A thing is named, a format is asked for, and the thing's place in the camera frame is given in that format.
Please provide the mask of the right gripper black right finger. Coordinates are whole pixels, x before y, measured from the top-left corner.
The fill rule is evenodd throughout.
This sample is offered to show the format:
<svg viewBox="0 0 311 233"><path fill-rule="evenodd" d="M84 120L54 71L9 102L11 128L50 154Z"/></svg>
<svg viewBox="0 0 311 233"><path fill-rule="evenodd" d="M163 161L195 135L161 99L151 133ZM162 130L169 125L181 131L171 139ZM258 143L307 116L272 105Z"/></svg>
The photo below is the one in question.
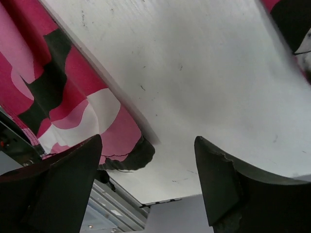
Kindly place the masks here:
<svg viewBox="0 0 311 233"><path fill-rule="evenodd" d="M311 183L246 163L205 138L194 141L208 224L216 233L308 233Z"/></svg>

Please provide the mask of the pink camouflage trousers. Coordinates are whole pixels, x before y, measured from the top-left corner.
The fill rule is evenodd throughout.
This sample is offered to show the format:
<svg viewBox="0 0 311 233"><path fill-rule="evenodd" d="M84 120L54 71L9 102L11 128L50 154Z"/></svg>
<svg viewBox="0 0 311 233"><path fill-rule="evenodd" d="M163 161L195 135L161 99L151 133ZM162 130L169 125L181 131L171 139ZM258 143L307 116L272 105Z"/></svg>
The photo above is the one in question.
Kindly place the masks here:
<svg viewBox="0 0 311 233"><path fill-rule="evenodd" d="M201 136L311 172L308 0L3 0L0 104L45 155L99 135L105 169L194 166Z"/></svg>

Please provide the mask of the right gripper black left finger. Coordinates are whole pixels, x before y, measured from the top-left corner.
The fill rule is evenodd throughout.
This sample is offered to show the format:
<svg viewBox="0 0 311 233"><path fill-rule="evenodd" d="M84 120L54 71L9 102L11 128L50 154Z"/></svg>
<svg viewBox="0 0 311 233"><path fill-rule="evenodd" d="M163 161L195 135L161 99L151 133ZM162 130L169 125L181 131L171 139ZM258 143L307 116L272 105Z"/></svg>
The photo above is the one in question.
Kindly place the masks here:
<svg viewBox="0 0 311 233"><path fill-rule="evenodd" d="M2 233L78 233L102 151L95 135L0 177Z"/></svg>

